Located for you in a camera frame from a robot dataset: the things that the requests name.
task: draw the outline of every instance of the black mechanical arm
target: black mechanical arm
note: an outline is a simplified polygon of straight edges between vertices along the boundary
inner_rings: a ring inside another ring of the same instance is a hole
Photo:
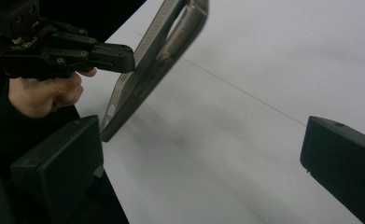
[[[99,43],[85,29],[41,18],[38,0],[0,0],[0,62],[10,77],[37,79],[135,68],[130,47]]]

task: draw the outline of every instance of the white surface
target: white surface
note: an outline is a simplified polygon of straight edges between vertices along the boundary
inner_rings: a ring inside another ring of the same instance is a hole
[[[160,0],[109,42],[133,49]],[[310,115],[365,133],[365,0],[210,1],[204,30],[107,144],[131,223],[359,223],[302,168]],[[85,78],[103,117],[118,75]]]

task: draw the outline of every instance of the human hand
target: human hand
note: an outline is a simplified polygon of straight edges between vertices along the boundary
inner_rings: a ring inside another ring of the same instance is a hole
[[[82,76],[93,77],[90,72],[79,72]],[[70,78],[54,78],[38,81],[34,78],[12,78],[9,81],[8,99],[23,115],[32,119],[44,118],[61,107],[74,105],[80,98],[83,87],[79,74]]]

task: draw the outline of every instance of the white table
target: white table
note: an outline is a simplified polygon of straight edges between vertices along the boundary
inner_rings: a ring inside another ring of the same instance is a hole
[[[136,48],[161,2],[108,42]],[[84,79],[82,117],[103,117],[117,79]],[[365,0],[210,1],[105,168],[133,224],[359,223],[299,162],[310,115],[365,133]]]

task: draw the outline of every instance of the metal bracket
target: metal bracket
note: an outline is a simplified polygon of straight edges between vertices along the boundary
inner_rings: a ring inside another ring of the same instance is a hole
[[[115,85],[101,124],[104,142],[109,141],[145,101],[201,32],[208,15],[208,2],[164,0],[134,52],[135,70],[121,74]]]

